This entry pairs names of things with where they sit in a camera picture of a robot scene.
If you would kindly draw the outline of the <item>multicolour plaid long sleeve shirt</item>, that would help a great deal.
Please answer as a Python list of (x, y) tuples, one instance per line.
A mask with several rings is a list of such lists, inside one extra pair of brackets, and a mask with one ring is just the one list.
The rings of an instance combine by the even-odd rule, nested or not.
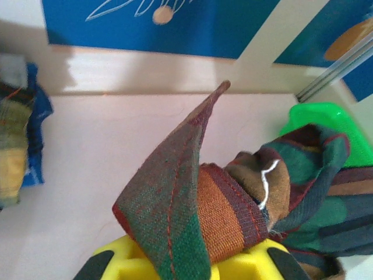
[(345, 134), (308, 124), (199, 163), (223, 82), (149, 155), (113, 205), (161, 280), (208, 280), (211, 267), (265, 239), (284, 245), (309, 280), (345, 280), (340, 257), (373, 256), (373, 164), (345, 167)]

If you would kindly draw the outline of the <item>yellow plaid folded shirt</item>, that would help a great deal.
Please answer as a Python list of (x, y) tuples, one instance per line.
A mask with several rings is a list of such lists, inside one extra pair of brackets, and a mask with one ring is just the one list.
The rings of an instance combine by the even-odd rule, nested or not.
[(19, 202), (34, 99), (24, 56), (0, 53), (0, 211)]

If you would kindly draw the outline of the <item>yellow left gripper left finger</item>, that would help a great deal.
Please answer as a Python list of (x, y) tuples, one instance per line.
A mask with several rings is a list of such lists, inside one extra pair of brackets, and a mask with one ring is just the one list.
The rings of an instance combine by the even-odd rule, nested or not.
[(159, 280), (142, 250), (128, 235), (98, 248), (72, 280)]

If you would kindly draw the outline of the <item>aluminium corner post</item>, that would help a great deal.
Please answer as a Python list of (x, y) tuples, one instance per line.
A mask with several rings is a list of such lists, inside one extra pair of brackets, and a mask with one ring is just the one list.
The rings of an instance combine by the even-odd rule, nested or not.
[(295, 96), (299, 103), (305, 103), (327, 85), (342, 79), (373, 56), (373, 31), (342, 55), (320, 76), (303, 88)]

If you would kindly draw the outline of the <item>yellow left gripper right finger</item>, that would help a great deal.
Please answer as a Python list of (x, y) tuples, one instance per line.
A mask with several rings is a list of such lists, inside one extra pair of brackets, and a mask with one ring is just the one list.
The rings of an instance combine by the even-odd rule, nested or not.
[(311, 280), (281, 244), (263, 241), (212, 266), (210, 280)]

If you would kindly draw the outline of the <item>green plastic basket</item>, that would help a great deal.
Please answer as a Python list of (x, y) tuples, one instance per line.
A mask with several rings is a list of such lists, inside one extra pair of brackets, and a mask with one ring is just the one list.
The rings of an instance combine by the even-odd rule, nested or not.
[(324, 125), (347, 135), (350, 156), (344, 164), (345, 167), (373, 166), (373, 146), (350, 114), (337, 104), (322, 102), (293, 106), (289, 111), (287, 124), (280, 130), (280, 135), (310, 123)]

